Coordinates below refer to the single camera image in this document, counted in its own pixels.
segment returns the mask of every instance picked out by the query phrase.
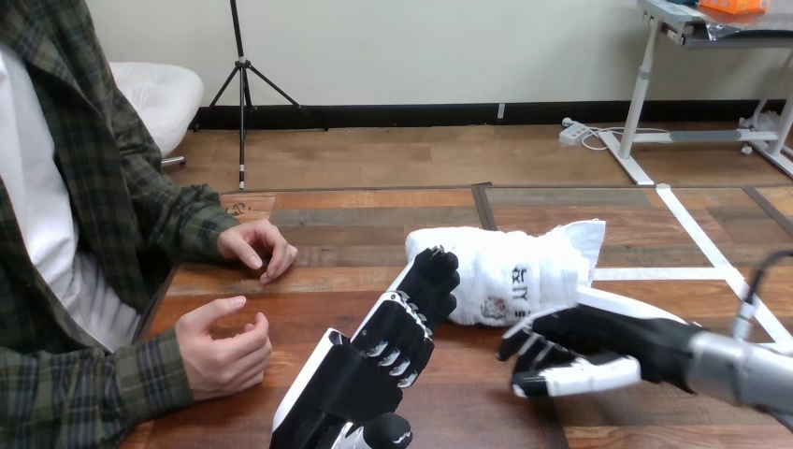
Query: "orange object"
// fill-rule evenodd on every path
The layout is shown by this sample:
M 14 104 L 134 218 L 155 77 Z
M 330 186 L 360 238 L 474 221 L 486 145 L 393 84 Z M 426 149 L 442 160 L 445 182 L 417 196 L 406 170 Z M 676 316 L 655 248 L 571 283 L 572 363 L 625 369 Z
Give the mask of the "orange object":
M 730 14 L 766 12 L 771 0 L 699 0 L 701 7 L 709 7 Z

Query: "robotic arm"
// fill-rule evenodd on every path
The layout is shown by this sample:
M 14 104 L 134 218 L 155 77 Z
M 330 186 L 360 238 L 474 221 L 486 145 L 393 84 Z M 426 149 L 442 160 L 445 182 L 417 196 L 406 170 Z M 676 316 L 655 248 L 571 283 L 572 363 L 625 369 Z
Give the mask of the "robotic arm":
M 442 248 L 410 261 L 353 336 L 328 329 L 273 420 L 272 449 L 404 449 L 410 423 L 395 413 L 456 307 L 457 258 Z
M 559 397 L 668 383 L 767 413 L 793 431 L 793 358 L 774 344 L 747 342 L 761 266 L 742 302 L 736 337 L 714 333 L 657 307 L 588 287 L 577 303 L 528 316 L 504 335 L 498 359 L 516 355 L 512 390 Z

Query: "plaid shirt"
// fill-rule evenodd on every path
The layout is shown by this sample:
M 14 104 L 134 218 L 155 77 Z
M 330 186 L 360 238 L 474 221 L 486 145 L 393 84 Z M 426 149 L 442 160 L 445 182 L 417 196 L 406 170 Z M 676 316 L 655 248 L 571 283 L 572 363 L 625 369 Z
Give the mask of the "plaid shirt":
M 161 174 L 162 154 L 116 87 L 85 3 L 0 0 L 0 42 L 35 85 L 79 247 L 122 301 L 145 314 L 173 264 L 220 263 L 217 238 L 237 220 L 206 186 Z M 0 446 L 115 447 L 137 424 L 193 402 L 173 330 L 113 354 L 100 348 L 31 263 L 0 180 Z

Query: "white wall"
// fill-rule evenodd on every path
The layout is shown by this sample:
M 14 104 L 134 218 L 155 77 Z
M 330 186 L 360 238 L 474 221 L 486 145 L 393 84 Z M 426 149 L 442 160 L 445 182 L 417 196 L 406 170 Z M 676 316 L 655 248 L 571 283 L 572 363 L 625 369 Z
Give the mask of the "white wall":
M 108 58 L 183 65 L 204 105 L 237 57 L 224 0 L 88 0 Z M 246 55 L 305 105 L 628 100 L 647 38 L 635 0 L 238 0 Z M 780 51 L 680 51 L 650 99 L 741 99 Z M 253 102 L 285 104 L 252 80 Z M 238 102 L 238 80 L 220 104 Z

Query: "white towel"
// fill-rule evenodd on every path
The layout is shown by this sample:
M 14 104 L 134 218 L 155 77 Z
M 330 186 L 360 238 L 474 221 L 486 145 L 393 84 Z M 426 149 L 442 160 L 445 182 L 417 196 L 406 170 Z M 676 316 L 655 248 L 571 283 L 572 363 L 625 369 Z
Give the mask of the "white towel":
M 413 231 L 405 249 L 409 260 L 441 245 L 459 259 L 457 308 L 460 325 L 512 326 L 530 313 L 575 301 L 579 285 L 589 286 L 606 224 L 574 222 L 539 237 L 525 232 L 476 227 L 436 227 Z

